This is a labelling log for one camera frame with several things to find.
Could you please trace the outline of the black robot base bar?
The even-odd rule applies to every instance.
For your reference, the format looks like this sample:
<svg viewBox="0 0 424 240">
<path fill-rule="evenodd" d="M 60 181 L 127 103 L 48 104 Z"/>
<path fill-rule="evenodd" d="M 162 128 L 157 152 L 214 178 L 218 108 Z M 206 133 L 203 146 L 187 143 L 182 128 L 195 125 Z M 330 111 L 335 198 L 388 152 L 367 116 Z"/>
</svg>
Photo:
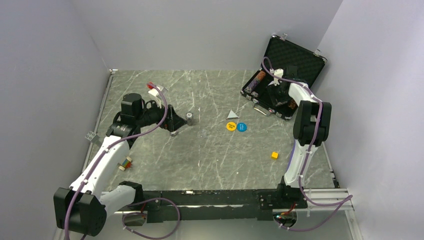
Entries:
<svg viewBox="0 0 424 240">
<path fill-rule="evenodd" d="M 273 214 L 304 210 L 308 204 L 300 192 L 277 189 L 146 190 L 149 203 L 123 206 L 119 211 L 140 211 L 148 223 L 165 221 L 256 219 L 271 221 Z"/>
</svg>

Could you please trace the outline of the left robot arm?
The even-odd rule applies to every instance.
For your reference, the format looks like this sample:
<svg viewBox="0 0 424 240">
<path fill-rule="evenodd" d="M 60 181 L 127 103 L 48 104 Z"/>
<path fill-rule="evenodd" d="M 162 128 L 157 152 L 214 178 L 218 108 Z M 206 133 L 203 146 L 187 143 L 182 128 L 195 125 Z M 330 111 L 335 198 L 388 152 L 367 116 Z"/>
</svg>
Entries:
<svg viewBox="0 0 424 240">
<path fill-rule="evenodd" d="M 53 196 L 56 224 L 64 230 L 64 238 L 68 240 L 70 232 L 95 237 L 118 210 L 137 210 L 148 203 L 140 183 L 123 181 L 109 193 L 102 191 L 118 164 L 128 159 L 136 139 L 143 136 L 141 128 L 153 125 L 173 133 L 187 123 L 171 104 L 126 94 L 94 159 L 69 187 L 58 188 Z"/>
</svg>

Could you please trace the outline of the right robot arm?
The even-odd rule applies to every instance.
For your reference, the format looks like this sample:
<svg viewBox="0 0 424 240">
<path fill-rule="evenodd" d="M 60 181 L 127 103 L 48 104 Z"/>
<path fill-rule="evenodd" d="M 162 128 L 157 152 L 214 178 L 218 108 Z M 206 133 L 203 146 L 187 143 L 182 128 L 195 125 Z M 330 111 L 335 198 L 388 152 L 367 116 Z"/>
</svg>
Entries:
<svg viewBox="0 0 424 240">
<path fill-rule="evenodd" d="M 307 83 L 283 78 L 283 70 L 269 70 L 262 67 L 273 77 L 269 86 L 288 83 L 288 96 L 297 104 L 297 114 L 293 125 L 294 147 L 292 157 L 283 176 L 284 184 L 300 188 L 304 183 L 306 171 L 313 155 L 328 139 L 332 116 L 332 105 L 319 99 Z"/>
</svg>

